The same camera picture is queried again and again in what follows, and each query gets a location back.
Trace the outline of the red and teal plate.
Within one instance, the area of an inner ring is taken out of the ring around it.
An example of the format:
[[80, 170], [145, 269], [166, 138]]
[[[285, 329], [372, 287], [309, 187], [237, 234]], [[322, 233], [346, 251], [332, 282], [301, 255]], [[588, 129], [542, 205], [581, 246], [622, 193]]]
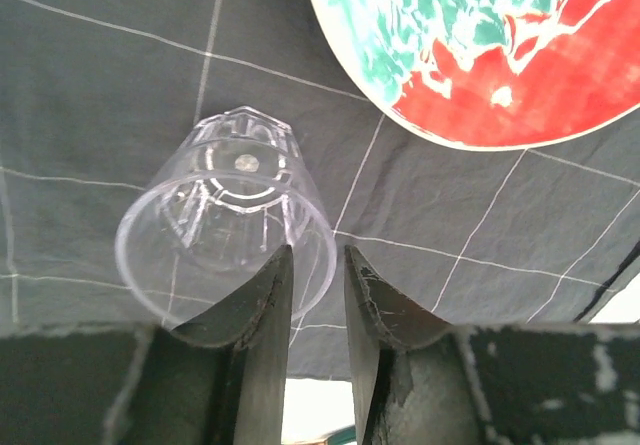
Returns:
[[460, 150], [554, 145], [639, 106], [639, 0], [311, 0], [356, 87]]

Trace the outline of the clear drinking glass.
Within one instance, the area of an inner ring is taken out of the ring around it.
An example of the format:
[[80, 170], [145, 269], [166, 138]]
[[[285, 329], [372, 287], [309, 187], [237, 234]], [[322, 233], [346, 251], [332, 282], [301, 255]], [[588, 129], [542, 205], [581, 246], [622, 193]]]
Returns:
[[114, 251], [124, 285], [174, 328], [284, 245], [293, 252], [298, 319], [333, 281], [336, 242], [291, 127], [241, 106], [192, 128], [122, 217]]

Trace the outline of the dark grey checked cloth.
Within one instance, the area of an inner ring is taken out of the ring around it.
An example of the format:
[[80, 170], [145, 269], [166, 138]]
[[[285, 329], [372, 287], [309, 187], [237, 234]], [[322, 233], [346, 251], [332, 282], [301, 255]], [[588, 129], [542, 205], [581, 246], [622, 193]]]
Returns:
[[338, 247], [453, 322], [622, 321], [639, 274], [639, 106], [469, 151], [356, 87], [311, 0], [1, 0], [1, 321], [129, 321], [118, 224], [201, 119], [288, 122]]

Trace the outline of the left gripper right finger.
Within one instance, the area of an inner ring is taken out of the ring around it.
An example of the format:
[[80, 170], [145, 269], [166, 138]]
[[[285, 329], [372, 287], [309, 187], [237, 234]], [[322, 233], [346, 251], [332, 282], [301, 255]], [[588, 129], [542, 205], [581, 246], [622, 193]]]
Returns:
[[635, 444], [639, 329], [453, 325], [344, 250], [361, 444]]

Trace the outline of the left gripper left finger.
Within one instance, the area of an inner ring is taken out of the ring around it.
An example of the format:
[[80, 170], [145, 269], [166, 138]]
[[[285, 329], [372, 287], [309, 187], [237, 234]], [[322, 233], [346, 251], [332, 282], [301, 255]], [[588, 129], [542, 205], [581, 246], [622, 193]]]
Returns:
[[5, 444], [276, 444], [293, 251], [279, 247], [173, 330], [144, 322], [5, 326]]

